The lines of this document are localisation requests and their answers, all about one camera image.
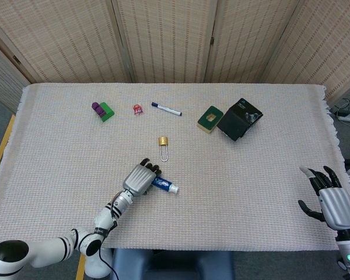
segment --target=silver robotic hand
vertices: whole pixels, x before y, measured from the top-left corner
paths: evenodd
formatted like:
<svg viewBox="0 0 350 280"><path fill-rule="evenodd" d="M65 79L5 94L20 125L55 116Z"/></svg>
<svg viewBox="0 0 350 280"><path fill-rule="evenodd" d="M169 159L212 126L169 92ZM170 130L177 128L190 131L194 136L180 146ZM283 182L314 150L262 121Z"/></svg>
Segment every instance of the silver robotic hand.
<svg viewBox="0 0 350 280"><path fill-rule="evenodd" d="M335 239L343 259L339 261L339 265L348 271L344 278L350 279L350 196L329 167L324 166L329 178L322 172L306 167L301 166L300 170L310 180L318 196L321 213L309 209L302 200L298 200L298 204L306 215L326 222L331 229L337 231Z"/></svg>
<svg viewBox="0 0 350 280"><path fill-rule="evenodd" d="M104 239L117 226L117 220L132 204L132 198L144 194L156 176L161 174L158 165L144 159L136 165L123 183L120 191L96 216L94 232L72 229L63 237L46 241L25 242L7 240L0 243L0 280L17 279L24 265L45 267L67 260L74 250L86 256L95 255Z"/></svg>

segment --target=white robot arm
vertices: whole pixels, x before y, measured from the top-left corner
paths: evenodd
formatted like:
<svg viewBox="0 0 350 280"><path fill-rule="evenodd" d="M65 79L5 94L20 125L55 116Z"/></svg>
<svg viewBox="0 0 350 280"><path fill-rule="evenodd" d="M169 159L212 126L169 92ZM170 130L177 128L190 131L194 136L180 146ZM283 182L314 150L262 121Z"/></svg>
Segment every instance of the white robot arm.
<svg viewBox="0 0 350 280"><path fill-rule="evenodd" d="M17 279L24 265L45 267L67 260L74 250L92 256L101 248L104 239L117 226L117 220L132 204L132 198L144 194L153 179L161 174L158 165L144 159L136 165L123 182L120 191L100 211L94 220L94 232L72 229L64 236L46 241L25 242L8 240L0 243L0 280Z"/></svg>
<svg viewBox="0 0 350 280"><path fill-rule="evenodd" d="M329 167L324 166L324 170L330 179L322 172L306 167L300 169L310 180L318 196L321 213L309 209L302 200L298 200L299 206L306 215L320 222L326 222L328 227L337 231L336 243L345 269L348 271L344 279L350 279L350 196Z"/></svg>

